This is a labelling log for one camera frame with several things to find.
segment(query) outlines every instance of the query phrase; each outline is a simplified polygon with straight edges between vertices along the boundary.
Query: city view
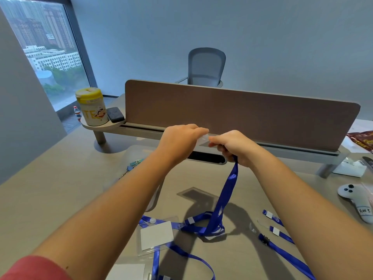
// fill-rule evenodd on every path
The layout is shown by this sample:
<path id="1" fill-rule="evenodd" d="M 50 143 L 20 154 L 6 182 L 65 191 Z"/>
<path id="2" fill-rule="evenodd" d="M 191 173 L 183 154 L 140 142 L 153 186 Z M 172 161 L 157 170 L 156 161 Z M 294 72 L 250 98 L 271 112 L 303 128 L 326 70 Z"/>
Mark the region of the city view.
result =
<path id="1" fill-rule="evenodd" d="M 54 106 L 89 86 L 62 4 L 0 0 L 0 7 Z"/>

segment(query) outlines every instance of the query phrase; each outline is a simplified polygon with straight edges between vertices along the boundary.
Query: hand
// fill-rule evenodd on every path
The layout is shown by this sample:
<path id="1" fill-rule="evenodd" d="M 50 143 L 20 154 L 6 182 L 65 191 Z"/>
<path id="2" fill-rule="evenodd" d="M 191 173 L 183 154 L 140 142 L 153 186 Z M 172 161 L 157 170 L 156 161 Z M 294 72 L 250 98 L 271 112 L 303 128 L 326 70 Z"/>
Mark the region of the hand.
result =
<path id="1" fill-rule="evenodd" d="M 251 155 L 256 151 L 264 150 L 254 141 L 247 138 L 239 131 L 226 132 L 220 136 L 209 136 L 209 147 L 217 146 L 226 159 L 234 162 L 233 155 L 238 158 L 238 163 L 245 167 L 251 167 Z"/>
<path id="2" fill-rule="evenodd" d="M 208 133 L 208 129 L 196 124 L 177 125 L 165 129 L 157 151 L 171 159 L 173 166 L 187 159 L 192 153 L 197 140 Z"/>

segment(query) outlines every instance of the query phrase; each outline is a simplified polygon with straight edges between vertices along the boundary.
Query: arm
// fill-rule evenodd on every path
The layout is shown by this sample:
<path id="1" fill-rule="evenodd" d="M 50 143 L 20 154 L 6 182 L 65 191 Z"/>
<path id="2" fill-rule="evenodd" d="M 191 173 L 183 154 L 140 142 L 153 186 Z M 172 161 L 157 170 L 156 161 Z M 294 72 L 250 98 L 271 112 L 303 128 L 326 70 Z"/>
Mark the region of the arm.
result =
<path id="1" fill-rule="evenodd" d="M 239 131 L 211 136 L 233 162 L 251 168 L 317 280 L 369 279 L 373 234 Z"/>
<path id="2" fill-rule="evenodd" d="M 74 280 L 105 279 L 161 180 L 207 133 L 208 129 L 194 124 L 167 128 L 147 159 L 72 216 L 32 254 L 54 261 Z"/>

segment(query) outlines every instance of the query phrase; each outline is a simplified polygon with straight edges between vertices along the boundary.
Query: brown divider panel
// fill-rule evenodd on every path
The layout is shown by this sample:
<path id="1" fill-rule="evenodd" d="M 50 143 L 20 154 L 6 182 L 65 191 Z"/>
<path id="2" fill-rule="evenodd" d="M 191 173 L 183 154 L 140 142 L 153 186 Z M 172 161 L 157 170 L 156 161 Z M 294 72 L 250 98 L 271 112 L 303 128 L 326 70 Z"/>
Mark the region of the brown divider panel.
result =
<path id="1" fill-rule="evenodd" d="M 129 123 L 195 123 L 212 134 L 239 130 L 254 141 L 337 150 L 360 110 L 352 102 L 129 80 Z"/>

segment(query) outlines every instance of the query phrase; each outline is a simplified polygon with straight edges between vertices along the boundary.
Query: forearm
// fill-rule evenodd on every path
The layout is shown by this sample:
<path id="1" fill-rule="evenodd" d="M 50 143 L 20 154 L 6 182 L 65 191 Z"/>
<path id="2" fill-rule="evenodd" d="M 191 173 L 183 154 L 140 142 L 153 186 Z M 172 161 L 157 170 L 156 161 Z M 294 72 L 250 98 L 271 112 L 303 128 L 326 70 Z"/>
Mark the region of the forearm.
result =
<path id="1" fill-rule="evenodd" d="M 172 166 L 156 150 L 64 223 L 33 254 L 53 260 L 74 280 L 105 279 Z"/>
<path id="2" fill-rule="evenodd" d="M 266 150 L 252 155 L 251 169 L 315 277 L 371 277 L 371 232 Z"/>

